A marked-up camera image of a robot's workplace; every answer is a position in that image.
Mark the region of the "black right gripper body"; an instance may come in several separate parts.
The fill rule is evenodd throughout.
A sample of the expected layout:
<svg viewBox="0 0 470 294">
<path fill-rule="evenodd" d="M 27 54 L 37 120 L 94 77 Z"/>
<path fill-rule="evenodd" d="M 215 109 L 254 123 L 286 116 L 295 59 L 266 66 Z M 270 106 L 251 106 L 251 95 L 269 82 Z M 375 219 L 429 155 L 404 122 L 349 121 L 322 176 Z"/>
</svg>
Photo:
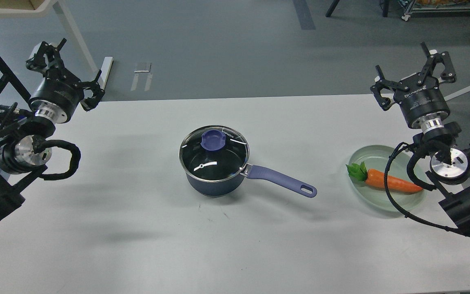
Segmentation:
<svg viewBox="0 0 470 294">
<path fill-rule="evenodd" d="M 420 128 L 421 117 L 438 114 L 440 119 L 446 119 L 451 110 L 439 90 L 439 79 L 433 76 L 422 78 L 418 73 L 400 81 L 407 91 L 398 91 L 398 104 L 411 129 Z"/>
</svg>

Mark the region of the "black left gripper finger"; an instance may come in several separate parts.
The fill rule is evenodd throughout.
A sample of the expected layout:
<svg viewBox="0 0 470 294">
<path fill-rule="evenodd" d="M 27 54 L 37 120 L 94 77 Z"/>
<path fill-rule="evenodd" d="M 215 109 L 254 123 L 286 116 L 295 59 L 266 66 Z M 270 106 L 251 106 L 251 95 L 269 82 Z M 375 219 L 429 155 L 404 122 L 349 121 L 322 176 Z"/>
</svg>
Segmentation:
<svg viewBox="0 0 470 294">
<path fill-rule="evenodd" d="M 99 69 L 94 80 L 80 82 L 80 89 L 92 92 L 92 95 L 89 98 L 84 98 L 80 101 L 80 104 L 84 111 L 91 111 L 95 109 L 98 106 L 99 102 L 102 101 L 102 98 L 106 93 L 105 90 L 102 89 L 99 84 L 99 78 L 101 77 L 101 74 L 102 71 Z"/>
<path fill-rule="evenodd" d="M 67 39 L 63 38 L 58 45 L 42 41 L 36 45 L 31 56 L 26 60 L 26 68 L 40 73 L 43 78 L 67 79 L 68 70 L 60 56 Z"/>
</svg>

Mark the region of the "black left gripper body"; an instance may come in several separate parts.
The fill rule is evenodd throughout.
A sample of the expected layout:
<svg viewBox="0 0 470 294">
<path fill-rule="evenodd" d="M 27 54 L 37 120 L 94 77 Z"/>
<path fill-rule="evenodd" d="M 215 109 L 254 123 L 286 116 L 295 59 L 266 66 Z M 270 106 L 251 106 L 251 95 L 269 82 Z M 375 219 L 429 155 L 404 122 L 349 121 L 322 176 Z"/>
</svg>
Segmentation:
<svg viewBox="0 0 470 294">
<path fill-rule="evenodd" d="M 63 81 L 43 78 L 29 100 L 29 107 L 42 115 L 41 109 L 54 112 L 50 119 L 53 123 L 67 123 L 80 101 L 84 98 L 82 89 L 75 89 Z"/>
</svg>

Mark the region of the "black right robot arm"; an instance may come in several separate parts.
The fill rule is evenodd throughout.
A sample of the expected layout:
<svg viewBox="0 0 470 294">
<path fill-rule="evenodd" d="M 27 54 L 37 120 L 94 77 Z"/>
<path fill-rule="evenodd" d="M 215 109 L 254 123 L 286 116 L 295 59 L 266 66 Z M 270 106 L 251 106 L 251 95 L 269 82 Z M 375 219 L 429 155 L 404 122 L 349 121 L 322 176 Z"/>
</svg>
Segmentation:
<svg viewBox="0 0 470 294">
<path fill-rule="evenodd" d="M 444 82 L 455 82 L 456 73 L 448 52 L 431 51 L 423 42 L 421 47 L 427 58 L 422 70 L 399 81 L 387 80 L 380 66 L 376 66 L 379 78 L 370 89 L 379 106 L 386 111 L 399 105 L 407 126 L 421 130 L 412 144 L 401 142 L 394 149 L 381 187 L 405 218 L 470 238 L 470 145 L 456 149 L 455 140 L 461 128 L 456 122 L 444 123 L 451 110 L 439 89 Z M 444 196 L 439 205 L 455 224 L 454 228 L 411 214 L 391 196 L 394 185 L 388 182 L 390 166 L 407 149 L 412 152 L 406 167 L 408 177 L 415 185 L 428 191 L 438 190 Z"/>
</svg>

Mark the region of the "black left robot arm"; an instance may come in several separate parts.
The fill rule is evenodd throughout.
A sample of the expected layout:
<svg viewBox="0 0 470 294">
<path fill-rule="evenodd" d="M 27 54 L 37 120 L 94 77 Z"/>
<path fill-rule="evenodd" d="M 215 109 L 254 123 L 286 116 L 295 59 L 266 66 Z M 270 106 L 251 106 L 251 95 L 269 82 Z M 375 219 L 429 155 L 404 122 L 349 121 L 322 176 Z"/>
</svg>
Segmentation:
<svg viewBox="0 0 470 294">
<path fill-rule="evenodd" d="M 81 152 L 73 143 L 51 140 L 57 124 L 67 123 L 78 105 L 93 110 L 105 93 L 101 71 L 83 82 L 64 65 L 58 45 L 39 43 L 26 68 L 42 75 L 30 94 L 0 57 L 0 221 L 24 203 L 21 192 L 34 180 L 67 179 L 80 165 Z"/>
</svg>

